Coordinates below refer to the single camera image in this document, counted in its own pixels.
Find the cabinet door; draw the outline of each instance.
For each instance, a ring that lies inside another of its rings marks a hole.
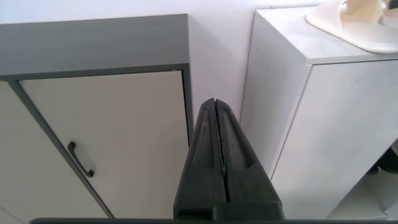
[[[28,80],[23,87],[116,218],[172,218],[188,152],[180,71]]]
[[[9,213],[5,208],[0,206],[0,223],[4,224],[24,224],[22,220]]]
[[[272,177],[287,218],[326,218],[396,140],[397,71],[314,66]]]
[[[40,217],[105,218],[7,83],[0,83],[0,104],[0,207],[23,222]]]

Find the door handle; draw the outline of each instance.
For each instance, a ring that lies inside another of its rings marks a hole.
[[[68,146],[68,151],[69,153],[72,155],[72,158],[75,160],[75,162],[77,163],[77,166],[83,171],[83,173],[87,176],[87,177],[93,177],[94,176],[94,171],[92,169],[90,170],[86,170],[85,167],[83,166],[83,164],[81,164],[79,158],[77,158],[77,155],[75,153],[75,149],[76,149],[76,143],[71,141]]]

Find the cabinet top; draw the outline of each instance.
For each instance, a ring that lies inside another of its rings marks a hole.
[[[348,63],[398,59],[398,54],[374,54],[355,47],[310,25],[305,16],[315,7],[257,10],[256,19],[265,19],[280,33],[292,50],[299,51],[307,64]]]
[[[189,63],[188,16],[0,24],[3,75]]]

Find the white cabinet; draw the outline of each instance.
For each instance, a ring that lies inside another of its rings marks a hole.
[[[21,84],[116,218],[172,218],[188,152],[180,71]]]
[[[23,222],[42,217],[105,218],[104,211],[4,82],[0,82],[0,104],[0,208]],[[0,210],[0,220],[15,218]]]
[[[398,137],[398,55],[312,27],[312,10],[256,12],[241,116],[287,218],[326,218]]]

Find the black shoe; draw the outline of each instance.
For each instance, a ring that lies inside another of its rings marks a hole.
[[[366,175],[374,175],[379,173],[379,166],[375,163],[367,172]]]
[[[376,163],[379,167],[391,174],[398,174],[398,156],[389,148]]]

